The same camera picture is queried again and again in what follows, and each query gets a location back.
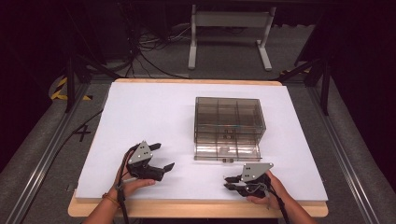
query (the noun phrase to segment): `gray carpet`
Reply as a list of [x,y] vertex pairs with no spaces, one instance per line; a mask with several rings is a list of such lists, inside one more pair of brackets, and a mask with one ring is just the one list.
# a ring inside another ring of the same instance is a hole
[[[271,30],[267,42],[267,52],[273,66],[271,72],[265,72],[262,66],[260,54],[254,43],[261,31],[254,29],[240,34],[231,34],[221,29],[201,31],[198,39],[196,69],[192,71],[187,68],[190,50],[188,39],[181,39],[164,49],[152,50],[144,54],[164,71],[176,75],[188,75],[194,79],[265,80],[277,77],[282,70],[293,68],[294,61],[312,29],[313,27],[298,26],[274,27]],[[139,61],[134,62],[134,73],[137,76],[148,77],[148,74],[151,76],[161,74],[141,57]],[[125,72],[126,69],[120,71],[120,74],[124,75]],[[292,80],[298,81],[303,77],[294,77]],[[54,80],[54,86],[58,84],[58,81],[59,79]],[[285,83],[285,85],[288,86],[305,137],[329,196],[327,203],[329,215],[318,218],[318,222],[368,223],[350,189],[345,171],[334,154],[332,140],[321,119],[320,112],[315,108],[315,101],[309,95],[309,89],[300,83]],[[86,92],[93,98],[90,101],[80,102],[74,117],[66,127],[63,140],[102,108],[108,88],[108,80],[103,80],[100,76],[93,79]],[[54,100],[50,109],[0,174],[0,201],[2,202],[0,203],[0,223],[6,223],[8,215],[55,133],[64,110],[65,101]],[[329,97],[329,114],[329,119],[360,178],[379,223],[396,223],[395,193],[378,170],[333,83]],[[73,194],[70,189],[78,185],[78,177],[99,120],[100,116],[87,123],[87,131],[91,133],[86,134],[82,141],[80,141],[79,134],[74,134],[68,139],[50,167],[23,223],[79,223],[82,220],[82,218],[70,217],[67,214],[67,207]],[[301,180],[301,183],[309,188],[304,180]]]

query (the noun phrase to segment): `clear plastic box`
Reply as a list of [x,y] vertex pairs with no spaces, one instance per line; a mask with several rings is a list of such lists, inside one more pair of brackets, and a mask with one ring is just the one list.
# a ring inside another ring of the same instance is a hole
[[265,129],[258,99],[197,97],[194,159],[259,161]]

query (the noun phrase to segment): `dark background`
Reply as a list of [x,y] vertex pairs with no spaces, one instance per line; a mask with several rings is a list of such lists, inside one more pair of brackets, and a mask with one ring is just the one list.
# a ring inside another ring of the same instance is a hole
[[[309,60],[322,56],[323,43],[333,49],[329,58],[332,78],[378,167],[394,189],[395,9],[389,3],[376,2],[330,12],[300,57]],[[144,13],[136,20],[166,37],[170,27],[190,21],[191,7],[139,6],[139,11]],[[314,7],[278,7],[273,24],[316,24],[321,14]],[[107,20],[99,15],[107,15]],[[70,53],[77,52],[99,63],[122,59],[128,55],[125,36],[118,6],[108,2],[1,3],[1,170],[50,106],[50,85],[63,73]]]

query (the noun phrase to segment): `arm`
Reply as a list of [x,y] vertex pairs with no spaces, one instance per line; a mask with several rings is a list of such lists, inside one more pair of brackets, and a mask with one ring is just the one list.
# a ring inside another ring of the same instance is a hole
[[[122,171],[123,174],[126,174],[123,176],[123,179],[129,179],[131,176],[129,175],[126,167],[123,168]],[[114,181],[114,184],[118,183],[118,179],[120,176],[120,170],[118,171],[116,175],[116,180]],[[132,182],[125,183],[123,185],[123,191],[125,197],[128,197],[132,195],[137,189],[154,185],[155,180],[152,179],[137,179]],[[119,210],[119,206],[117,203],[117,191],[114,187],[112,187],[108,193],[107,196],[102,199],[101,202],[95,207],[95,209],[90,213],[90,215],[82,222],[83,224],[109,224],[112,223],[114,216],[117,214],[117,211]]]
[[[289,219],[296,224],[304,223],[311,224],[317,223],[309,214],[288,194],[283,184],[280,182],[276,176],[274,176],[270,171],[267,175],[271,178],[271,185],[273,186],[276,194],[285,203],[285,209],[288,213]],[[279,204],[275,196],[270,198],[257,198],[253,196],[247,196],[247,200],[258,204],[269,204],[272,208],[279,209]]]

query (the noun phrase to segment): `white paper sheet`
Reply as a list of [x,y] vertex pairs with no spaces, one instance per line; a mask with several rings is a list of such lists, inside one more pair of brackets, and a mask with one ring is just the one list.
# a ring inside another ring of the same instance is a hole
[[76,197],[100,198],[112,186],[123,154],[146,140],[162,144],[150,165],[176,164],[163,181],[140,189],[133,198],[245,200],[223,187],[223,177],[242,174],[243,162],[193,159],[198,96],[260,99],[267,128],[260,142],[261,162],[274,164],[272,172],[296,200],[328,200],[286,87],[118,82],[111,85]]

